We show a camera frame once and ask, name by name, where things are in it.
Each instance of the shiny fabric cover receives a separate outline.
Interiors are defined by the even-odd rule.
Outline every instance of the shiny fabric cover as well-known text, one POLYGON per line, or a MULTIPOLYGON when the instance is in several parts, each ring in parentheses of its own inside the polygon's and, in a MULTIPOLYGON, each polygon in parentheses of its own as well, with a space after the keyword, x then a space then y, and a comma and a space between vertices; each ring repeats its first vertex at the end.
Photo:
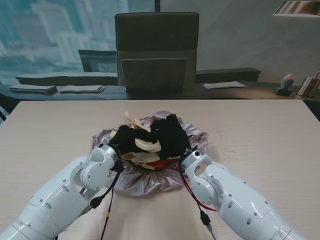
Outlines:
MULTIPOLYGON (((170 114, 171 113, 168 111, 159 111, 140 120, 142 125, 150 127, 153 121, 165 118, 170 114)), ((187 133, 191 146, 195 147, 198 145, 198 149, 205 152, 208 146, 208 134, 201 131, 192 123, 183 122, 180 117, 178 117, 178 120, 183 130, 187 133)), ((107 144, 110 140, 110 133, 112 131, 116 131, 116 129, 103 129, 98 134, 92 136, 91 150, 99 146, 101 143, 107 144)), ((123 166, 124 171, 120 174, 115 185, 115 190, 130 196, 143 196, 156 189, 160 189, 164 192, 183 185, 177 171, 176 161, 160 171, 140 169, 128 161, 125 161, 123 166)), ((110 171, 109 181, 106 184, 106 187, 112 183, 115 176, 116 172, 110 171)))

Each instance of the city skyline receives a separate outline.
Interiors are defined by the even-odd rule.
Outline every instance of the city skyline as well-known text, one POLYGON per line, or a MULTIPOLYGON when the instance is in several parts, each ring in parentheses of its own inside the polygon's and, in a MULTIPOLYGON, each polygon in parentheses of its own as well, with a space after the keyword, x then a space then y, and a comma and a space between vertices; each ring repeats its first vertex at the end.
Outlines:
POLYGON ((114 15, 154 0, 1 0, 0 82, 29 73, 83 72, 78 50, 115 51, 114 15))

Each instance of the dark desk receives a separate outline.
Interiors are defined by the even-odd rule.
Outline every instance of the dark desk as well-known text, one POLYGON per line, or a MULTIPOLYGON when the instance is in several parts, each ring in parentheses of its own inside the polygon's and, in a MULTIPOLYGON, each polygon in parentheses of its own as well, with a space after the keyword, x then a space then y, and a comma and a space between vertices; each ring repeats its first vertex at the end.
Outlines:
POLYGON ((295 90, 292 96, 279 96, 273 93, 277 83, 267 82, 246 82, 240 83, 247 88, 220 88, 208 90, 203 83, 187 86, 181 93, 161 93, 161 94, 127 94, 123 86, 105 86, 101 93, 59 93, 45 95, 41 93, 21 93, 12 92, 0 85, 0 104, 8 101, 12 102, 11 106, 3 106, 8 112, 11 112, 19 101, 72 101, 72 100, 208 100, 208 99, 301 99, 308 101, 320 102, 320 90, 317 90, 313 97, 296 96, 298 86, 292 86, 290 89, 295 90))

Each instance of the building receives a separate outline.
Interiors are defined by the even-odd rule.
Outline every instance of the building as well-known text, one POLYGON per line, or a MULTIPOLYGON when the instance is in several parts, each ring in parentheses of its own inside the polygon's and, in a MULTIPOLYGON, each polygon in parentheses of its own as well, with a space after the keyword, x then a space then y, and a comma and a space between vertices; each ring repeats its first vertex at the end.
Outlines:
POLYGON ((16 43, 21 40, 12 21, 12 16, 21 14, 16 7, 16 4, 20 3, 17 0, 0 0, 0 39, 6 48, 16 47, 16 43))
POLYGON ((116 27, 115 27, 115 18, 106 17, 103 20, 103 32, 105 34, 105 39, 109 44, 116 43, 116 27))
POLYGON ((6 53, 7 53, 7 49, 3 45, 3 43, 0 41, 0 57, 3 57, 4 55, 6 55, 6 53))
POLYGON ((106 41, 91 40, 90 48, 87 50, 112 51, 115 50, 115 48, 106 41))
POLYGON ((75 0, 75 6, 84 33, 94 36, 95 14, 91 0, 75 0))
POLYGON ((87 34, 76 32, 61 32, 57 36, 63 62, 68 64, 81 63, 78 50, 90 50, 90 37, 87 34))
POLYGON ((15 16, 12 20, 25 47, 36 49, 50 46, 48 35, 37 14, 15 16))
POLYGON ((43 47, 38 49, 19 49, 19 51, 11 50, 6 52, 8 57, 25 57, 31 62, 36 60, 47 59, 53 63, 61 63, 62 56, 57 46, 43 47))
POLYGON ((128 0, 91 0, 93 12, 99 17, 114 17, 118 13, 128 13, 128 0))
POLYGON ((42 2, 31 4, 31 7, 38 14, 51 43, 57 42, 59 33, 74 32, 69 14, 63 6, 42 2))
POLYGON ((127 0, 129 13, 154 12, 155 2, 150 0, 127 0))
POLYGON ((94 38, 100 41, 106 41, 108 39, 108 27, 105 18, 103 16, 96 16, 96 19, 93 21, 94 24, 92 30, 94 38))

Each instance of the black cloth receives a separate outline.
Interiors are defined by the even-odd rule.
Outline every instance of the black cloth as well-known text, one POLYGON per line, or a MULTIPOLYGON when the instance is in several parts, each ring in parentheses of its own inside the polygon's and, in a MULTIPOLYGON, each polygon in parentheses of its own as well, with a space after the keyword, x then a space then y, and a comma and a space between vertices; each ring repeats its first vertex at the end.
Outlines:
POLYGON ((144 129, 130 128, 127 125, 121 125, 115 136, 109 141, 109 145, 118 144, 121 154, 147 153, 136 146, 135 139, 151 142, 148 131, 144 129))
POLYGON ((157 152, 160 159, 179 157, 190 148, 188 135, 175 114, 154 121, 149 136, 157 139, 161 145, 161 151, 157 152))

